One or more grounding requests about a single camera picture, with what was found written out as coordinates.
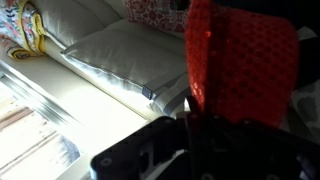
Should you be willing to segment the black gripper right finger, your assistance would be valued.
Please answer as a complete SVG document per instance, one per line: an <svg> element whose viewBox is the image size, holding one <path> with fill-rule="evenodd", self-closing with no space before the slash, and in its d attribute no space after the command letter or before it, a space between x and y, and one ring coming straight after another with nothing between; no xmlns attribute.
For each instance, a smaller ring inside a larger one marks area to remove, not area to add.
<svg viewBox="0 0 320 180"><path fill-rule="evenodd" d="M253 119L204 115L194 98L189 107L194 180L320 180L317 144Z"/></svg>

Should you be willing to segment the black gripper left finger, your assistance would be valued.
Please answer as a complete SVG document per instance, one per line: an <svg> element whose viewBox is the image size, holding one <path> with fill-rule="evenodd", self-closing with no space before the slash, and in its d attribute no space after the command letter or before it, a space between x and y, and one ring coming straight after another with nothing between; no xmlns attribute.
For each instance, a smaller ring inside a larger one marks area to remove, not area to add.
<svg viewBox="0 0 320 180"><path fill-rule="evenodd" d="M190 180L185 122L159 117L95 155L92 180Z"/></svg>

